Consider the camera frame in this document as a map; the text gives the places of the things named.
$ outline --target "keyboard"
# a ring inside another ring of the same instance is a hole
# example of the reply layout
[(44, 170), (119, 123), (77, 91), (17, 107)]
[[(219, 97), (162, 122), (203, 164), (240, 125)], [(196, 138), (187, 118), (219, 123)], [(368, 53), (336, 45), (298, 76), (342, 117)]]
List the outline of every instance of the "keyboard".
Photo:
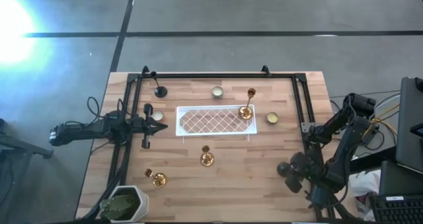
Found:
[(371, 196), (370, 204), (376, 222), (423, 224), (423, 195)]

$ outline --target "black metal frame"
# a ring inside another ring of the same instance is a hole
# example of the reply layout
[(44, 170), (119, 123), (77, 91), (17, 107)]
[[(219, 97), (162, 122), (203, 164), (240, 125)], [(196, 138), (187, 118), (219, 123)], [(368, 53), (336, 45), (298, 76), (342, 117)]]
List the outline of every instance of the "black metal frame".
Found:
[[(130, 92), (132, 84), (136, 82), (135, 87), (135, 94), (134, 94), (134, 101), (132, 104), (132, 116), (137, 114), (137, 106), (139, 101), (139, 96), (141, 94), (141, 85), (143, 79), (150, 79), (151, 76), (148, 73), (149, 69), (148, 67), (144, 67), (143, 71), (141, 73), (130, 73), (128, 74), (128, 78), (126, 81), (126, 88), (124, 93), (124, 99), (123, 99), (123, 108), (122, 113), (125, 114), (127, 112), (127, 107), (129, 103), (130, 98)], [(304, 73), (271, 73), (267, 66), (263, 66), (262, 72), (258, 73), (158, 73), (157, 78), (163, 79), (180, 79), (180, 78), (260, 78), (260, 79), (291, 79), (292, 81), (292, 87), (293, 87), (293, 94), (295, 98), (295, 106), (297, 108), (297, 115), (298, 115), (298, 122), (299, 122), (299, 130), (301, 132), (301, 138), (303, 142), (303, 148), (305, 151), (310, 149), (309, 144), (305, 140), (305, 134), (307, 132), (303, 132), (301, 129), (301, 123), (306, 122), (304, 118), (304, 112), (303, 107), (301, 104), (301, 97), (299, 95), (299, 86), (298, 83), (301, 83), (303, 87), (304, 97), (305, 97), (305, 105), (307, 108), (307, 113), (309, 117), (309, 122), (315, 122), (315, 116), (313, 112), (313, 107), (311, 104), (311, 97), (309, 93), (309, 87), (307, 84), (307, 77)], [(113, 150), (112, 155), (112, 162), (110, 164), (110, 171), (108, 175), (108, 185), (104, 192), (104, 194), (101, 196), (100, 200), (108, 197), (113, 190), (113, 188), (120, 184), (125, 185), (126, 183), (126, 175), (128, 171), (128, 165), (130, 161), (130, 152), (132, 148), (132, 138), (133, 135), (131, 134), (129, 136), (128, 142), (125, 144), (125, 151), (124, 151), (124, 158), (122, 160), (121, 166), (118, 168), (118, 157), (120, 153), (120, 147), (115, 146)], [(315, 215), (317, 218), (317, 221), (322, 220), (322, 211), (319, 208), (314, 207)], [(327, 209), (328, 218), (331, 220), (335, 219), (334, 209), (329, 208)], [(89, 213), (89, 217), (93, 218), (98, 214), (98, 207), (96, 211)]]

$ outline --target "diamond lattice grid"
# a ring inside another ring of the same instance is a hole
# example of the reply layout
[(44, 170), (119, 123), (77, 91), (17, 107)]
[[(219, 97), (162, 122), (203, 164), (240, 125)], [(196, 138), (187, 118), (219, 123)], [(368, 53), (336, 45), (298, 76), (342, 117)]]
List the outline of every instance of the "diamond lattice grid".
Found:
[(180, 119), (180, 126), (188, 134), (244, 132), (249, 120), (238, 117), (238, 109), (190, 110)]

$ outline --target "white pot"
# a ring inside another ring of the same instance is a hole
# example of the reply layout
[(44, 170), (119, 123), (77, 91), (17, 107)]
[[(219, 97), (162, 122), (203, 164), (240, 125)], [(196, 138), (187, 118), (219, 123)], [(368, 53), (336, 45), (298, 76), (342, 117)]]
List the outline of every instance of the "white pot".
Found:
[(129, 220), (122, 220), (122, 221), (115, 221), (110, 220), (111, 223), (134, 223), (141, 219), (143, 216), (145, 216), (148, 213), (148, 205), (149, 205), (149, 198), (148, 195), (143, 193), (137, 186), (135, 185), (127, 185), (127, 186), (117, 186), (113, 190), (112, 194), (109, 198), (113, 197), (113, 195), (122, 188), (133, 188), (137, 192), (138, 199), (139, 199), (139, 207), (137, 211), (134, 213), (131, 219)]

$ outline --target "sunlight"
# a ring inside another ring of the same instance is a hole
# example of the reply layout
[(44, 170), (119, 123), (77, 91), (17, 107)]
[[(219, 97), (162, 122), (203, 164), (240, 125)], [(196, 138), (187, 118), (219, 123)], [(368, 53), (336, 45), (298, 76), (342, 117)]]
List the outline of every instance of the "sunlight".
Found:
[(0, 0), (0, 19), (0, 67), (13, 66), (32, 53), (35, 38), (21, 36), (34, 27), (17, 0)]

